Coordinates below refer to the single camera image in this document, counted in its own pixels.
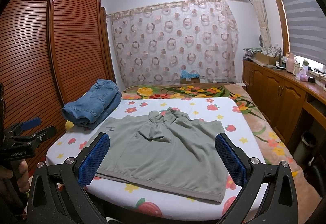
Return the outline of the person's left hand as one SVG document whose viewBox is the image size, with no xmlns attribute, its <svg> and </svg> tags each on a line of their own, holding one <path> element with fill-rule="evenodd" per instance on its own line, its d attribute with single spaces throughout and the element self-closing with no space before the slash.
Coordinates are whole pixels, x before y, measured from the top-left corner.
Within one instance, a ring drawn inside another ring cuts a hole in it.
<svg viewBox="0 0 326 224">
<path fill-rule="evenodd" d="M 4 185 L 5 179 L 11 179 L 13 176 L 17 178 L 17 185 L 21 193 L 26 193 L 29 188 L 29 173 L 28 164 L 26 160 L 22 160 L 20 164 L 14 169 L 14 171 L 1 166 L 1 195 L 7 193 L 7 188 Z"/>
</svg>

